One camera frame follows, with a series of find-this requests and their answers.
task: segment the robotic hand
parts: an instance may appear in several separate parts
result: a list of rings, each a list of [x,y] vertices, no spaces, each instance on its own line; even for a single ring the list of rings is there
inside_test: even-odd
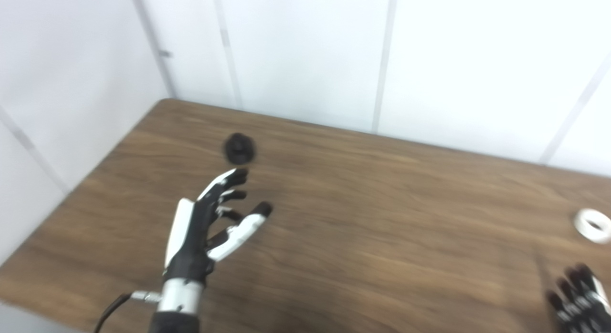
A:
[[[560,333],[611,333],[611,309],[600,281],[589,267],[577,265],[565,270],[567,279],[559,278],[557,285],[564,294],[563,301],[556,292],[548,291]]]
[[[168,239],[161,294],[147,291],[122,294],[104,311],[94,333],[129,299],[158,303],[149,333],[199,333],[200,296],[214,263],[241,246],[272,211],[269,203],[262,202],[244,217],[222,206],[229,200],[246,198],[246,192],[232,187],[246,183],[247,174],[246,169],[234,168],[214,179],[195,202],[187,198],[179,201]],[[208,239],[209,227],[220,217],[233,220],[235,225]]]

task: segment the black knob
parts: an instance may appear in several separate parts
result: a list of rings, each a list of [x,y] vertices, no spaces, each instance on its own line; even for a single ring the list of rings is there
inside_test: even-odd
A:
[[[250,137],[235,133],[225,141],[225,155],[234,165],[250,163],[255,157],[255,144]]]

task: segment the cable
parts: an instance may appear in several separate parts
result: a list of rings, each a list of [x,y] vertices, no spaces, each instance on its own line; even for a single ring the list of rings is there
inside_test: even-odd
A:
[[[95,325],[94,333],[100,333],[100,329],[102,329],[102,325],[108,319],[108,317],[111,316],[111,314],[116,311],[118,307],[127,302],[130,298],[131,293],[121,294],[120,296],[118,296],[118,298],[116,298],[116,300],[114,300],[114,302],[111,303],[111,305],[109,305],[108,308],[106,308],[106,310],[100,316],[98,324]]]

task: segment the wood grain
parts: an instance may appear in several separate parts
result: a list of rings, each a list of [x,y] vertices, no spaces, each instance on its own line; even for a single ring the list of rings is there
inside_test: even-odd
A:
[[[570,222],[611,212],[611,179],[165,100],[0,268],[0,298],[89,331],[121,292],[159,291],[177,201],[231,168],[236,131],[258,156],[233,206],[275,211],[208,278],[205,333],[541,333],[565,266],[611,284],[609,246]],[[128,303],[104,332],[152,312]]]

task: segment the white tape roll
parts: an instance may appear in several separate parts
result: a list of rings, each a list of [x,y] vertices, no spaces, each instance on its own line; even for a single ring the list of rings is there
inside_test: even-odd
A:
[[[611,240],[611,219],[594,209],[581,209],[574,220],[575,228],[581,235],[597,244]]]

